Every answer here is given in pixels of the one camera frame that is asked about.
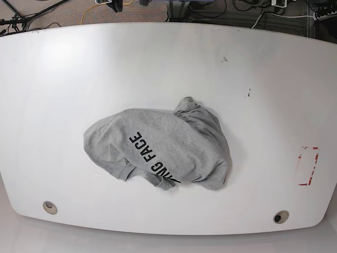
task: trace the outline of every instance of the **floor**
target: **floor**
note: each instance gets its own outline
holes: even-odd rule
[[[48,0],[48,1],[36,1],[36,0],[8,0],[22,15],[27,15],[31,13],[38,12],[60,0]],[[236,5],[239,9],[247,9],[247,5],[238,0]],[[259,13],[261,12],[260,8],[252,8],[247,12],[239,12],[233,7],[232,0],[215,0],[214,3],[208,6],[194,6],[196,9],[201,9],[205,11],[212,12],[223,12],[225,8],[225,3],[227,4],[226,14],[223,15],[223,20],[202,20],[198,15],[194,15],[195,19],[200,19],[199,22],[205,23],[221,23],[235,26],[250,27],[254,24]],[[286,8],[286,15],[303,15],[305,13],[304,2],[297,1],[291,2],[289,7]],[[71,26],[71,25],[80,25],[82,14],[91,6],[95,5],[94,0],[71,0],[58,8],[54,9],[51,13],[48,13],[38,19],[36,19],[29,27],[29,29],[34,28],[45,28],[52,24],[53,22],[59,23],[61,26]],[[11,19],[13,13],[5,6],[3,2],[0,2],[0,18],[5,20]],[[150,2],[148,7],[143,7],[139,4],[139,0],[135,0],[132,4],[125,5],[123,7],[122,13],[114,13],[107,6],[99,6],[90,10],[83,20],[83,24],[96,24],[96,23],[111,23],[111,22],[164,22],[167,18],[166,6],[163,1],[153,0]],[[296,18],[292,20],[282,21],[292,22],[290,25],[277,28],[277,22],[275,23],[272,18],[268,19],[266,26],[264,25],[264,20],[261,21],[259,26],[256,28],[265,27],[266,30],[272,31],[281,31],[291,34],[297,34],[306,36],[306,18]]]

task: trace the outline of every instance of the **black cable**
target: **black cable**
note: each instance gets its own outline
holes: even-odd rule
[[[44,14],[42,14],[41,16],[38,16],[38,17],[35,17],[35,18],[32,18],[32,20],[30,21],[30,23],[28,24],[28,26],[27,26],[27,31],[29,31],[29,27],[31,26],[31,24],[32,24],[32,22],[34,21],[34,20],[36,20],[37,18],[39,18],[39,17],[42,17],[42,16],[44,16],[44,15],[47,15],[47,14],[49,14],[49,13],[51,13],[51,12],[53,12],[54,10],[56,10],[58,8],[58,6],[57,7],[55,7],[55,8],[53,8],[50,12],[47,12],[47,13],[44,13]]]
[[[32,14],[28,14],[28,15],[24,15],[24,16],[21,16],[21,17],[32,16],[32,15],[35,15],[35,14],[37,14],[37,12],[36,13],[32,13]]]
[[[53,25],[53,24],[56,24],[56,25],[58,25],[59,27],[62,27],[58,22],[53,22],[52,24],[50,24],[49,26],[46,26],[46,27],[43,28],[43,29],[47,29],[48,27],[50,27],[50,26]]]
[[[37,31],[37,30],[43,30],[42,28],[32,28],[32,29],[30,29],[29,31],[27,31],[27,32],[32,32],[32,31]]]
[[[191,8],[190,8],[190,10],[191,10],[194,14],[199,15],[199,16],[201,16],[201,17],[208,17],[208,18],[220,17],[220,16],[222,16],[223,14],[225,14],[225,12],[227,11],[227,2],[226,2],[226,0],[224,0],[224,2],[225,2],[225,10],[224,10],[220,15],[217,15],[217,16],[211,16],[211,17],[210,17],[210,16],[205,16],[205,15],[202,15],[202,14],[199,14],[199,13],[193,11]]]
[[[29,19],[31,20],[31,19],[33,19],[33,18],[40,17],[40,16],[42,16],[42,15],[41,15],[42,13],[45,13],[45,12],[49,11],[50,9],[55,9],[56,7],[59,7],[60,5],[66,3],[66,2],[69,2],[69,1],[70,1],[70,0],[61,0],[61,1],[59,1],[59,2],[57,2],[57,3],[55,3],[55,4],[53,4],[53,5],[51,5],[51,6],[49,6],[49,7],[47,7],[46,9],[43,9],[42,11],[36,13],[34,16],[29,17]]]
[[[284,8],[282,8],[281,10],[283,10],[283,12],[281,14],[278,14],[278,12],[264,12],[262,13],[260,20],[257,22],[257,24],[255,25],[255,27],[259,24],[259,22],[261,21],[261,19],[263,18],[263,15],[266,15],[267,13],[272,13],[272,14],[278,14],[278,15],[283,15],[284,14]]]
[[[167,19],[165,20],[165,22],[167,22],[169,20],[169,12],[166,12],[167,13]]]
[[[266,24],[267,24],[267,15],[265,15],[265,20],[264,20],[264,26],[263,26],[263,29],[265,29]]]
[[[249,2],[248,0],[241,0],[242,2],[249,4],[251,6],[259,6],[260,4],[263,4],[262,1],[263,0],[259,0],[259,2],[257,4],[253,4],[252,2]]]
[[[312,10],[313,12],[316,12],[313,8],[311,8],[310,4],[306,0],[304,0],[304,1],[307,4],[307,6],[310,8],[310,10]]]
[[[206,5],[212,4],[213,2],[206,2],[205,4],[201,4],[201,3],[198,3],[197,1],[195,1],[194,3],[197,4],[197,5],[201,5],[201,6],[206,6]]]
[[[262,3],[261,6],[258,6],[258,7],[260,7],[260,8],[268,8],[268,7],[270,7],[271,5],[272,5],[272,2],[271,2],[271,1],[267,1],[267,2]]]
[[[249,11],[251,8],[253,8],[253,6],[249,6],[248,9],[239,9],[239,8],[236,6],[235,0],[232,0],[232,3],[233,3],[234,9],[236,9],[236,10],[239,11],[239,12],[246,12],[246,11]]]
[[[0,35],[3,35],[5,33],[8,33],[8,29],[11,25],[9,25],[6,29],[3,29],[1,32],[0,32]]]
[[[317,21],[318,21],[318,22],[321,22],[321,21],[319,20],[319,18],[317,17],[317,12],[315,12],[314,15],[315,15],[315,18],[317,19]]]

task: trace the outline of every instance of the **gray t-shirt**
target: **gray t-shirt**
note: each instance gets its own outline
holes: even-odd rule
[[[129,109],[99,120],[84,133],[84,150],[114,177],[141,175],[163,190],[177,182],[218,190],[229,159],[218,119],[191,97],[173,114]]]

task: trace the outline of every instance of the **power strip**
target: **power strip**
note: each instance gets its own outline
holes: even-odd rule
[[[108,4],[111,3],[112,0],[95,0],[96,4]]]
[[[314,20],[325,20],[327,18],[336,17],[337,15],[337,5],[333,3],[332,5],[328,6],[319,6],[318,10],[314,14]]]
[[[317,17],[316,17],[316,15],[313,16],[314,20],[319,20],[319,21],[326,20],[326,19],[331,18],[331,17],[337,17],[337,12],[332,12],[331,14],[323,15],[323,16],[320,16],[320,17],[318,17],[318,15],[317,15]]]

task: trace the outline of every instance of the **yellow cable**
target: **yellow cable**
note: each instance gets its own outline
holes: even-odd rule
[[[132,4],[133,1],[134,1],[134,0],[131,0],[131,2],[125,3],[125,4],[123,4],[123,5]],[[95,8],[95,7],[98,7],[98,6],[100,6],[100,5],[103,5],[103,4],[96,4],[96,5],[94,5],[94,6],[91,6],[89,9],[87,9],[87,10],[85,11],[85,13],[83,13],[82,18],[81,18],[81,25],[83,25],[83,19],[84,19],[85,14],[86,14],[88,11],[90,11],[91,9],[93,9],[93,8]]]
[[[125,4],[123,4],[123,5],[128,5],[128,4],[132,4],[132,3],[133,3],[133,0],[131,0],[131,2],[125,3]]]
[[[83,25],[83,19],[84,19],[85,14],[86,14],[88,11],[90,11],[91,9],[93,9],[93,8],[95,8],[95,7],[98,7],[98,6],[100,6],[100,5],[101,5],[101,4],[96,4],[96,5],[94,5],[94,6],[91,6],[89,9],[87,9],[87,10],[85,11],[85,13],[83,13],[82,18],[81,18],[81,25]]]

